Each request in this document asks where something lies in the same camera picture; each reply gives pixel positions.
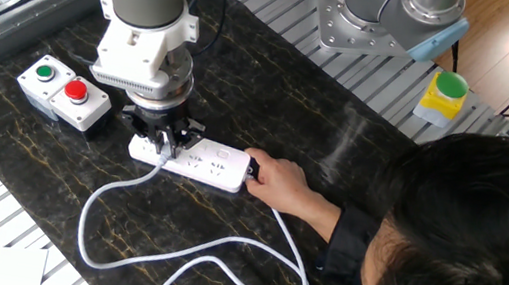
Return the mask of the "person's right hand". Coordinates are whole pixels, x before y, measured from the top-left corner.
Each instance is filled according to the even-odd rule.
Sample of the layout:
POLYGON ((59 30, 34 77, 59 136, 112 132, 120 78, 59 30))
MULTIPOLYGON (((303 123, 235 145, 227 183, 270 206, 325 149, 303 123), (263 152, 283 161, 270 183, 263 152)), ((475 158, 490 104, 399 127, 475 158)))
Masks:
POLYGON ((247 191, 276 211, 303 220, 309 211, 322 205, 323 198, 313 192, 298 164, 287 159, 274 159, 261 149, 248 148, 246 154, 257 162, 257 176, 245 182, 247 191))

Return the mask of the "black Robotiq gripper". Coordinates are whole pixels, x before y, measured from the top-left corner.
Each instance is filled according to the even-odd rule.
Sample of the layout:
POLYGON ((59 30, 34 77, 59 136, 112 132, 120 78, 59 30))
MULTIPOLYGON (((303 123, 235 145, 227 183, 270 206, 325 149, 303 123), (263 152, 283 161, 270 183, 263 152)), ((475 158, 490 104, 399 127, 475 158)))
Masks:
POLYGON ((122 112, 122 122, 132 129, 135 135, 153 144, 156 152, 160 153, 164 146, 161 130, 172 130, 170 144, 173 159, 177 158, 182 150, 191 149, 204 138, 206 127, 201 122, 187 119, 187 104, 162 109, 143 98, 132 99, 132 102, 135 109, 132 113, 122 112))

